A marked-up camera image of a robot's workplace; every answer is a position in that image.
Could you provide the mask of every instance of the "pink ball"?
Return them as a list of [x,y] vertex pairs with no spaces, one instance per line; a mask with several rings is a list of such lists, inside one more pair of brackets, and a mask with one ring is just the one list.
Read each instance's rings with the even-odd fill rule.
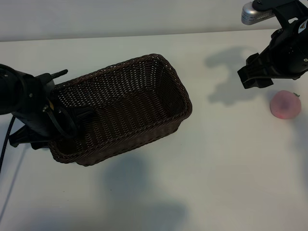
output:
[[280,119],[293,119],[302,110],[302,104],[297,95],[281,90],[270,101],[271,113]]

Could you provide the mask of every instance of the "black cable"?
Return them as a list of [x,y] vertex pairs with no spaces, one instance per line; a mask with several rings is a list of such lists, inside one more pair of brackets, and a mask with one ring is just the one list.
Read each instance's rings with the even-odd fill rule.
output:
[[14,121],[15,121],[15,116],[12,117],[8,130],[6,132],[5,138],[4,138],[3,147],[2,147],[1,156],[0,156],[0,173],[1,173],[2,163],[3,163],[4,154],[6,150],[6,145],[8,144],[9,136],[10,136]]

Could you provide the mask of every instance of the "white table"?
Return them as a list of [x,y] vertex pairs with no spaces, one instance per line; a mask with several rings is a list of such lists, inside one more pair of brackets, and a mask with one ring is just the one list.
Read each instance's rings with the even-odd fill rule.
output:
[[[159,53],[193,105],[175,134],[92,167],[8,147],[0,230],[307,231],[308,76],[245,90],[236,73],[272,32],[0,43],[0,63],[16,70],[67,68],[57,83]],[[278,90],[301,95],[297,119],[271,115],[269,99]],[[0,116],[1,142],[10,117]]]

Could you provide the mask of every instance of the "brown wicker basket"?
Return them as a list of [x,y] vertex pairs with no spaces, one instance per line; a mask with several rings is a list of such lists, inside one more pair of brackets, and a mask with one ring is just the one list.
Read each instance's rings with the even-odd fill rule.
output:
[[56,161],[89,166],[175,132],[192,113],[176,71],[159,54],[119,63],[59,84],[66,107],[91,106],[84,133],[49,142]]

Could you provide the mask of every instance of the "basket rim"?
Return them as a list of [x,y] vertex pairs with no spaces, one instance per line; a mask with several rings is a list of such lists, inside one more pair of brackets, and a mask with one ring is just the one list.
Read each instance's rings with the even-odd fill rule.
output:
[[151,59],[156,59],[156,60],[158,59],[160,62],[162,62],[167,67],[165,69],[173,77],[172,80],[174,81],[176,88],[179,91],[179,94],[182,97],[182,100],[184,101],[183,111],[181,113],[178,113],[178,114],[172,116],[172,117],[168,117],[168,118],[163,119],[163,120],[158,120],[155,123],[149,124],[147,126],[144,126],[142,128],[136,129],[136,130],[132,130],[132,131],[127,132],[127,133],[125,133],[125,134],[123,134],[119,137],[109,139],[109,140],[102,142],[102,143],[99,143],[95,146],[86,148],[83,151],[78,151],[78,152],[75,152],[75,153],[72,153],[72,154],[62,153],[57,146],[57,141],[50,141],[48,143],[48,146],[49,146],[50,150],[52,151],[51,152],[52,155],[54,157],[55,156],[57,157],[57,160],[64,160],[65,161],[66,159],[69,159],[68,163],[71,163],[71,162],[74,162],[78,159],[81,159],[81,158],[84,158],[84,157],[91,155],[91,153],[94,152],[94,151],[102,150],[102,149],[108,148],[111,145],[115,145],[117,143],[127,141],[128,139],[132,139],[137,135],[142,135],[145,132],[152,131],[153,129],[160,128],[160,127],[165,126],[167,124],[177,123],[177,122],[183,121],[190,116],[190,114],[192,113],[192,103],[189,99],[188,92],[186,91],[185,87],[183,86],[182,82],[180,81],[180,78],[179,78],[176,70],[160,54],[154,54],[153,53],[153,54],[133,58],[133,59],[130,59],[130,60],[118,63],[118,64],[110,65],[110,66],[108,66],[106,68],[102,68],[98,71],[95,71],[95,72],[89,73],[87,75],[83,75],[81,77],[78,77],[78,78],[63,82],[61,84],[58,84],[58,85],[56,85],[54,91],[65,89],[65,88],[68,88],[70,86],[78,85],[79,83],[81,83],[83,81],[92,79],[92,78],[99,76],[101,74],[113,72],[115,70],[125,68],[127,66],[132,65],[132,64],[137,64],[139,62],[148,61],[148,60],[151,60]]

